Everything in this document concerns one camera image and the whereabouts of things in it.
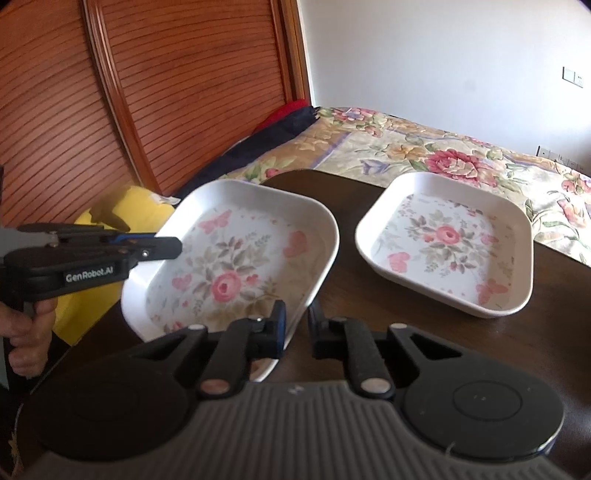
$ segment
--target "wooden table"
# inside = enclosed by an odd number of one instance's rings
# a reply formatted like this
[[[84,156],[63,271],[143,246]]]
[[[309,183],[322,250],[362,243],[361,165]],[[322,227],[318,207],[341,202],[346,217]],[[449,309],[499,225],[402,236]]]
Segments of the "wooden table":
[[[320,290],[329,316],[347,315],[384,330],[404,322],[522,368],[551,384],[566,408],[564,427],[550,458],[572,475],[591,471],[591,269],[547,247],[535,245],[534,292],[519,313],[497,320],[476,319],[375,274],[357,253],[355,226],[383,189],[318,171],[292,171],[267,185],[324,203],[339,224],[336,262]],[[119,304],[71,349],[54,374],[138,343]],[[343,378],[340,363],[310,356],[301,322],[285,357],[267,381],[320,381]],[[43,451],[34,440],[27,405],[18,425],[25,466]]]

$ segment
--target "white wall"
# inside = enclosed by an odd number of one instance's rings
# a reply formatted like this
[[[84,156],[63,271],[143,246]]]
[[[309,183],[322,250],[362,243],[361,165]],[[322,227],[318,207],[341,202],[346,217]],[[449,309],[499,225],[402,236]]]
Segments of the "white wall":
[[[300,0],[316,105],[363,106],[591,170],[577,0]],[[562,80],[580,73],[583,89]]]

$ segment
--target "human hand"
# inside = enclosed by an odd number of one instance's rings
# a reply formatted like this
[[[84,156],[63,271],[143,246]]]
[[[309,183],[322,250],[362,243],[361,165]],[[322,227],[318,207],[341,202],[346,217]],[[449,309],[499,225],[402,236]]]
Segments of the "human hand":
[[[31,319],[0,302],[0,336],[10,339],[14,349],[8,355],[17,375],[31,378],[41,375],[47,363],[51,330],[56,321],[57,299],[38,301]]]

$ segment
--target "wall socket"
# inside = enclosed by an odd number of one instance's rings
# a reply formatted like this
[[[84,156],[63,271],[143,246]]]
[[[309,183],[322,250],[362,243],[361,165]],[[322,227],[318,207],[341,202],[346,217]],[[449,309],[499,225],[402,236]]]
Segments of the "wall socket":
[[[575,162],[571,162],[569,158],[565,158],[562,155],[560,155],[559,153],[552,152],[548,148],[544,148],[542,146],[539,146],[538,153],[536,153],[536,156],[542,157],[542,158],[547,158],[548,160],[553,160],[556,163],[560,163],[561,165],[564,165],[565,167],[573,168],[573,169],[582,173],[581,165],[579,165],[578,163],[575,163]]]
[[[583,88],[583,77],[574,70],[562,67],[562,78],[567,82],[574,83],[576,86]]]
[[[536,153],[536,156],[542,158],[550,158],[550,150],[540,146],[538,147],[538,153]]]

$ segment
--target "floral plate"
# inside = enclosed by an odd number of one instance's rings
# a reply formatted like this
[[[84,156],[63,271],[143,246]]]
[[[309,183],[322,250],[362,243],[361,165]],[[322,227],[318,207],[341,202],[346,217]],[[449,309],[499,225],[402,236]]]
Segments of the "floral plate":
[[[195,190],[158,236],[180,238],[183,252],[134,268],[122,294],[124,316],[145,341],[192,323],[225,330],[235,319],[268,316],[281,299],[289,342],[339,244],[321,203],[237,180]],[[253,377],[273,365],[258,362]]]
[[[467,184],[400,176],[359,222],[356,241],[380,275],[476,316],[515,313],[530,299],[529,220]]]

